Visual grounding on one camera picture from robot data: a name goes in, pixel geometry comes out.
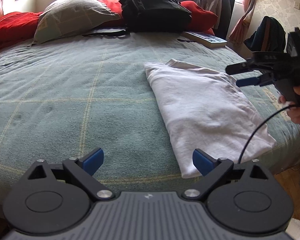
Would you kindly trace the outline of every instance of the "curtain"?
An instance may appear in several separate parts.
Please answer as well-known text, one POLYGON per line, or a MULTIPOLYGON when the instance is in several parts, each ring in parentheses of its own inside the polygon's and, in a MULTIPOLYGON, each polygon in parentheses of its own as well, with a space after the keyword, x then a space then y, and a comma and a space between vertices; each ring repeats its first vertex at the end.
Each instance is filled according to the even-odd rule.
POLYGON ((229 41, 236 46, 240 46, 243 43, 245 35, 250 26, 256 2, 257 0, 242 0, 244 15, 237 22, 229 36, 229 41))

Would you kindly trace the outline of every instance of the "device handle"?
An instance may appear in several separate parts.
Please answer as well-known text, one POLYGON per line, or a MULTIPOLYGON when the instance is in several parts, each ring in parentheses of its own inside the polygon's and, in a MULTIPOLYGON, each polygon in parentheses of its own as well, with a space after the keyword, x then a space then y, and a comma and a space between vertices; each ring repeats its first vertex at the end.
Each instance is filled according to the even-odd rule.
POLYGON ((274 82, 277 90, 286 98, 287 101, 293 101, 300 106, 300 95, 293 90, 293 85, 289 79, 281 79, 274 82))

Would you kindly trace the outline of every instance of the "backpack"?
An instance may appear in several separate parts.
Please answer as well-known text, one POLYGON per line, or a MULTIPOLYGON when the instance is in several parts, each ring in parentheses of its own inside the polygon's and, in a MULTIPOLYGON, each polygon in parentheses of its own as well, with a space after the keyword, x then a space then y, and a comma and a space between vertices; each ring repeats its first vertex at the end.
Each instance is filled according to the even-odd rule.
POLYGON ((119 0, 122 17, 134 32, 183 32, 191 12, 178 0, 119 0))

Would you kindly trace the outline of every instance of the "silver bolt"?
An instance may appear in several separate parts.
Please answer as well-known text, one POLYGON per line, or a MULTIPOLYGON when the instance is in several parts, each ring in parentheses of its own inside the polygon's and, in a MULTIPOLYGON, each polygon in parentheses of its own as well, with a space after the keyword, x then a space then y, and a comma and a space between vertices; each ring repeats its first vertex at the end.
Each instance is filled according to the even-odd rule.
POLYGON ((112 196, 112 192, 110 190, 107 190, 107 189, 99 190, 97 192, 97 196, 99 198, 110 198, 112 196))
POLYGON ((196 189, 187 189, 185 191, 185 195, 187 197, 198 197, 200 195, 200 191, 196 189))

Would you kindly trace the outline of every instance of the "wall socket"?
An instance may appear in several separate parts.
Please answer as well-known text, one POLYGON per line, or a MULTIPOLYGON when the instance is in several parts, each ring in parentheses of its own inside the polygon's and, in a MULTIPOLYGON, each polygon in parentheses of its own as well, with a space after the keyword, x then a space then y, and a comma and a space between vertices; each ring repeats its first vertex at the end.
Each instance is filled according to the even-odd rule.
POLYGON ((298 10, 300 10, 300 3, 299 2, 294 2, 294 7, 298 10))

